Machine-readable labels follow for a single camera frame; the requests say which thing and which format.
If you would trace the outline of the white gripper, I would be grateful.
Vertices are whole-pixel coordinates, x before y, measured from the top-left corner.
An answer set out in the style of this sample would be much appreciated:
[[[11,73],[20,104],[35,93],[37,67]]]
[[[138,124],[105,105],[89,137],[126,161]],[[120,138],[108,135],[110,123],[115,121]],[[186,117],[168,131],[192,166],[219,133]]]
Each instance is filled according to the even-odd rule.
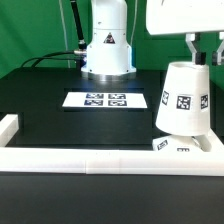
[[[147,0],[146,27],[151,35],[187,33],[185,42],[196,65],[205,64],[196,32],[222,31],[212,65],[224,65],[224,0]]]

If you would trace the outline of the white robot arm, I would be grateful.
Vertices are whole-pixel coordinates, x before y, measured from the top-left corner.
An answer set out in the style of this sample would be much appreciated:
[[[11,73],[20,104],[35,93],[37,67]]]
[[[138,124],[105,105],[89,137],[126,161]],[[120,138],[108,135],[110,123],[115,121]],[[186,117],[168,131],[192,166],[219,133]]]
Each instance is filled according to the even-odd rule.
[[[91,0],[93,31],[87,46],[87,78],[119,80],[133,77],[132,47],[126,39],[125,0]],[[196,35],[219,32],[224,41],[224,0],[146,0],[146,28],[151,35],[184,34],[195,64],[205,63]]]

